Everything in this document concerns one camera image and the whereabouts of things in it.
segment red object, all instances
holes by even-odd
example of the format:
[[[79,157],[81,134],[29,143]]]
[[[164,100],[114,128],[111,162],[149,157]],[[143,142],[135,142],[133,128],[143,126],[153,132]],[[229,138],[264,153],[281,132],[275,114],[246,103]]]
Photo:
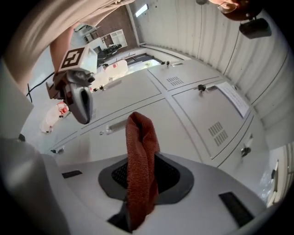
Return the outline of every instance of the red object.
[[[134,112],[127,120],[127,207],[131,229],[137,229],[154,209],[158,186],[154,176],[154,153],[160,151],[152,121]]]

